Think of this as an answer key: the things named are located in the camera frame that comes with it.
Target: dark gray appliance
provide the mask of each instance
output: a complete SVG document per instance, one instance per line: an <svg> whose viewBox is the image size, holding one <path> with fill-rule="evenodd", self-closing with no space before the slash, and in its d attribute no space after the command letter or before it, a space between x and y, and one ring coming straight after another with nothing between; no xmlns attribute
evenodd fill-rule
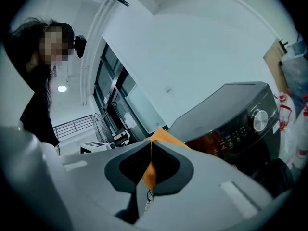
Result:
<svg viewBox="0 0 308 231"><path fill-rule="evenodd" d="M279 114L270 87L263 82L223 85L179 117L169 133L253 178L279 153Z"/></svg>

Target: window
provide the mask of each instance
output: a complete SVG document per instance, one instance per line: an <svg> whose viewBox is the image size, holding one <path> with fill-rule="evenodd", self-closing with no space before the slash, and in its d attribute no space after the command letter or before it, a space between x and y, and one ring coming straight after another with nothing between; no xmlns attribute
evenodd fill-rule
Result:
<svg viewBox="0 0 308 231"><path fill-rule="evenodd" d="M115 133L126 129L132 141L142 141L158 127L167 128L134 79L106 45L95 83L96 102Z"/></svg>

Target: long dark hair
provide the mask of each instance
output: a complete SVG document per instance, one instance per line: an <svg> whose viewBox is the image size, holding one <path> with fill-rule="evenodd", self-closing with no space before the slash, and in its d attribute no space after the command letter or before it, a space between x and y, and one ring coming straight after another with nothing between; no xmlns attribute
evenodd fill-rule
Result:
<svg viewBox="0 0 308 231"><path fill-rule="evenodd" d="M27 73L26 65L33 53L39 51L39 39L49 26L62 25L54 20L43 21L37 18L28 18L15 31L8 32L4 40L4 47L11 62L31 89L43 98L48 113L51 109L51 66L45 64L40 57L39 67L35 67L31 73ZM66 35L64 37L68 37L69 41L73 42L74 32L71 26L68 26L69 28L65 28L64 34Z"/></svg>

